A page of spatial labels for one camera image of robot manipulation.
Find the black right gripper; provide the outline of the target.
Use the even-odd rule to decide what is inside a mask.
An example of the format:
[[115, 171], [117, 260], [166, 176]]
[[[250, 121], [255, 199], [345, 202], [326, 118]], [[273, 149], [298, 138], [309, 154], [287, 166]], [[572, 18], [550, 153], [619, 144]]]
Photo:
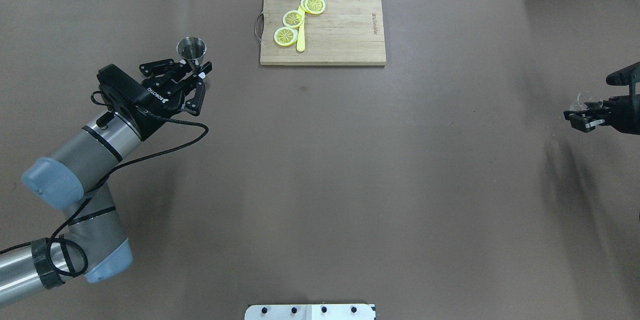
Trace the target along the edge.
[[571, 128], [589, 133], [598, 126], [610, 126], [623, 134], [640, 133], [640, 100], [637, 87], [640, 81], [640, 63], [628, 65], [606, 76], [609, 86], [626, 86], [628, 94], [610, 97], [606, 102], [585, 102], [579, 109], [563, 112]]

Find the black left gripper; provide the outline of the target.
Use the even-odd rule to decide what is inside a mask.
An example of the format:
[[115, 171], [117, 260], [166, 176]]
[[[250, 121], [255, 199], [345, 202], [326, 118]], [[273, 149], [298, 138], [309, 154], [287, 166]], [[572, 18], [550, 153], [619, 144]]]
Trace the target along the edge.
[[206, 96], [206, 83], [199, 74], [188, 71], [188, 66], [173, 59], [162, 59], [139, 65], [146, 77], [141, 85], [151, 94], [146, 107], [138, 106], [134, 124], [143, 141], [179, 113], [199, 117]]

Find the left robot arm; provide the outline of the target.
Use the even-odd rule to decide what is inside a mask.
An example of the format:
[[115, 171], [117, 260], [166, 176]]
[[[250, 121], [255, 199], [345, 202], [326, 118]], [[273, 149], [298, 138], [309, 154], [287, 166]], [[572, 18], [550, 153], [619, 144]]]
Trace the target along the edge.
[[137, 162], [125, 158], [160, 127], [178, 124], [175, 115], [201, 113], [212, 69], [211, 62], [169, 58], [141, 64], [140, 82], [114, 64], [98, 71], [97, 104], [105, 112], [22, 175], [66, 220], [50, 236], [2, 250], [2, 307], [77, 277], [102, 282], [131, 266], [130, 241], [107, 181]]

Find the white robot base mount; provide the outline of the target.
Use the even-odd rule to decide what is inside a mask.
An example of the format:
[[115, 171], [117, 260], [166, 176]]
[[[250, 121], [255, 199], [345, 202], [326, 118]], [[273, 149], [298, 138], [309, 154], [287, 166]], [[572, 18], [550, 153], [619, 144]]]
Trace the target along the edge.
[[374, 304], [254, 304], [247, 307], [245, 320], [376, 320]]

